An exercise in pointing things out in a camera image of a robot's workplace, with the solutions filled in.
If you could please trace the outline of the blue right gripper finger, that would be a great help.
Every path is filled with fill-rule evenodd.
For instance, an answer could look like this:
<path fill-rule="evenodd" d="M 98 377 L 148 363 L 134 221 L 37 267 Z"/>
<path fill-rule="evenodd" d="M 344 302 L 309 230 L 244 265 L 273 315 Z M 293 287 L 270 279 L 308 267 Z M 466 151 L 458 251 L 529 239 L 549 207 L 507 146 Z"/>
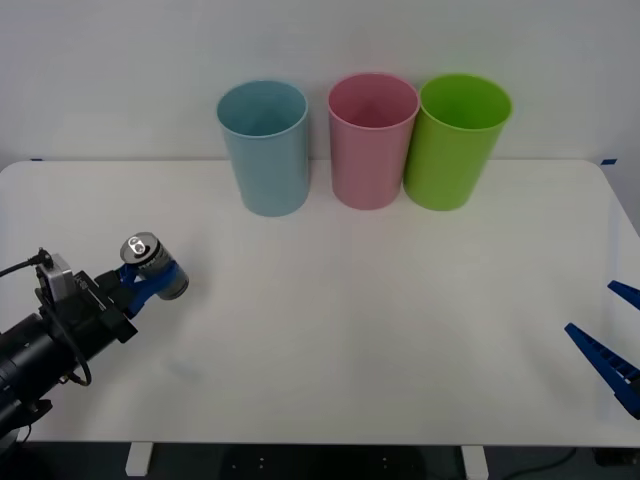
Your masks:
<path fill-rule="evenodd" d="M 639 418 L 639 369 L 569 323 L 564 328 L 574 344 L 635 419 Z"/>
<path fill-rule="evenodd" d="M 640 310 L 640 290 L 629 286 L 627 284 L 621 283 L 619 281 L 611 281 L 607 288 L 611 290 L 613 293 L 624 299 L 626 302 L 631 304 L 637 310 Z"/>

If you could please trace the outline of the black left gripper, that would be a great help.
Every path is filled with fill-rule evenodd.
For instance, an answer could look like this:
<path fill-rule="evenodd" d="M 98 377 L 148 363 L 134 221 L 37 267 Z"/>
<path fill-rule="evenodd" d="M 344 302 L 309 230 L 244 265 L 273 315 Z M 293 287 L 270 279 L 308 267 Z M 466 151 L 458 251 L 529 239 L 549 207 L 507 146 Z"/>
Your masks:
<path fill-rule="evenodd" d="M 179 296 L 179 268 L 170 262 L 138 280 L 136 267 L 123 264 L 92 278 L 68 269 L 47 271 L 48 349 L 58 358 L 93 358 L 114 342 L 138 333 L 132 319 L 154 295 Z"/>

